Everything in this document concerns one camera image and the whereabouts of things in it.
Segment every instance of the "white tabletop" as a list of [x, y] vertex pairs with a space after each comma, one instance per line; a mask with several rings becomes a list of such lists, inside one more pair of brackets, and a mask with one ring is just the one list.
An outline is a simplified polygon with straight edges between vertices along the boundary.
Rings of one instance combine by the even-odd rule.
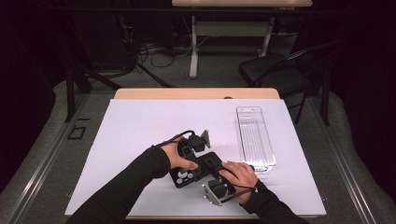
[[311, 0], [172, 0], [174, 7], [311, 7]]
[[[80, 180], [65, 211], [72, 215], [91, 195], [151, 145], [177, 133], [208, 129], [212, 148], [223, 161], [239, 161], [235, 132], [237, 106], [260, 106], [276, 167], [260, 176], [299, 216], [326, 214], [288, 109], [282, 100], [112, 100], [92, 145]], [[209, 204], [202, 184], [177, 189], [169, 175], [153, 180], [142, 192], [128, 218], [254, 218], [235, 201]]]

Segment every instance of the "black sleeve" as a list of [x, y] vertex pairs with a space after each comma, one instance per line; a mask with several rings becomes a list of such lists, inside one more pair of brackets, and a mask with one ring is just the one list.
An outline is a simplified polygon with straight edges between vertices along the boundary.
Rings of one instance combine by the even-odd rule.
[[253, 192], [249, 201], [241, 205], [248, 213], [255, 213], [263, 223], [308, 223], [303, 218], [297, 217], [289, 207], [285, 203], [282, 203], [260, 180], [257, 181], [256, 188], [260, 191], [257, 193]]
[[147, 149], [123, 171], [96, 191], [66, 223], [123, 223], [144, 187], [171, 168], [159, 147]]

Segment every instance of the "person's right hand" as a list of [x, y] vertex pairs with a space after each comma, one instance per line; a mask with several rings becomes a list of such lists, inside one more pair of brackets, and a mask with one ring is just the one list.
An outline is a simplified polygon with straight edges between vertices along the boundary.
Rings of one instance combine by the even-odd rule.
[[[254, 188], [257, 181], [259, 180], [254, 173], [253, 168], [244, 162], [223, 162], [222, 166], [227, 170], [231, 171], [232, 174], [226, 170], [220, 170], [219, 174], [226, 178], [232, 185], [238, 185], [243, 187]], [[246, 188], [239, 188], [234, 186], [235, 193], [239, 193]], [[251, 192], [244, 193], [239, 197], [236, 197], [236, 201], [240, 204], [245, 204], [250, 199]]]

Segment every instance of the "wooden desk top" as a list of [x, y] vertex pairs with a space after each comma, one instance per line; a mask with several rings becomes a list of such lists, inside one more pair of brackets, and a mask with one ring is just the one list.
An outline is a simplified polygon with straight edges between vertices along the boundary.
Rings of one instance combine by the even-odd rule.
[[114, 99], [280, 99], [272, 88], [124, 88]]
[[172, 0], [174, 7], [311, 7], [311, 0]]

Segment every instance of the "hand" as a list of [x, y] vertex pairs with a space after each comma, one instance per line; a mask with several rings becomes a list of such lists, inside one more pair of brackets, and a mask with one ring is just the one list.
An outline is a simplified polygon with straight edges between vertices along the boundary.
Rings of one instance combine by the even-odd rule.
[[182, 137], [177, 138], [174, 142], [166, 144], [162, 147], [163, 151], [165, 151], [166, 155], [171, 162], [171, 169], [176, 167], [181, 167], [187, 170], [195, 170], [198, 168], [198, 164], [193, 161], [188, 161], [186, 159], [181, 158], [177, 152], [177, 143], [182, 139]]
[[[249, 188], [254, 188], [256, 186], [258, 178], [250, 165], [244, 162], [228, 161], [227, 163], [223, 162], [222, 166], [227, 170], [233, 172], [233, 174], [231, 174], [226, 170], [219, 171], [220, 175], [222, 175], [224, 178], [230, 181], [232, 185], [238, 185]], [[246, 190], [245, 188], [239, 188], [237, 186], [234, 187], [235, 187], [235, 193], [239, 193], [243, 190]], [[240, 195], [235, 199], [240, 204], [245, 204], [250, 199], [250, 196], [251, 196], [251, 192], [248, 192]]]

